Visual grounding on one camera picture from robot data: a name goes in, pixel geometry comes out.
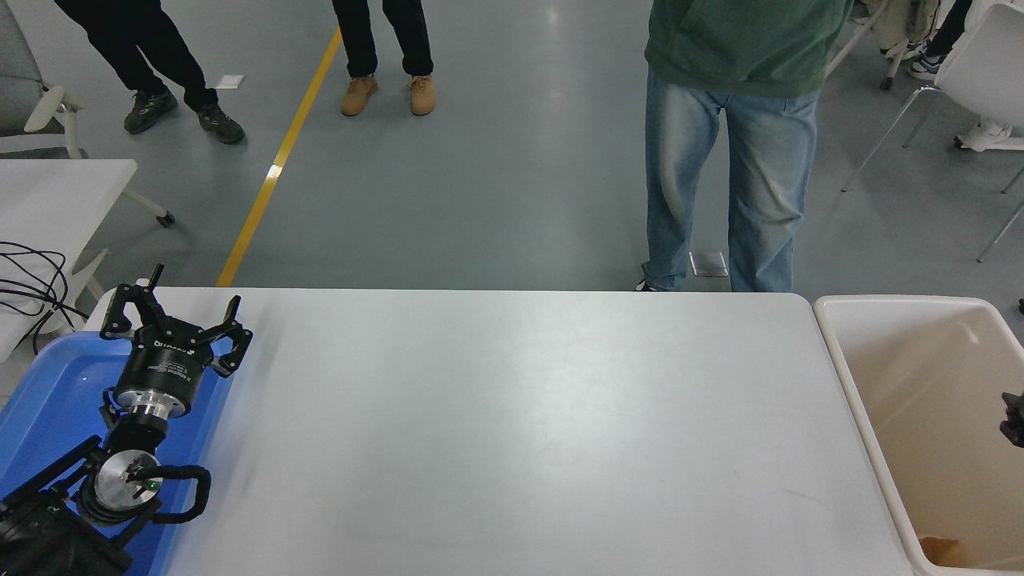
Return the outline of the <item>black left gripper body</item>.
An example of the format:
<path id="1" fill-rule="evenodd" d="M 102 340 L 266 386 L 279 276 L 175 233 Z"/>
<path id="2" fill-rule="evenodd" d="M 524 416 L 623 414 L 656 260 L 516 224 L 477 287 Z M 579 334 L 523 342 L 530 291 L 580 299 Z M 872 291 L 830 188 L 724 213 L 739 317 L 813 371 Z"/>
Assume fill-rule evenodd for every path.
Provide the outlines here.
<path id="1" fill-rule="evenodd" d="M 126 394 L 154 390 L 193 401 L 202 381 L 202 372 L 214 358 L 211 343 L 172 342 L 160 335 L 132 338 L 132 351 L 114 387 L 114 397 L 121 401 Z"/>

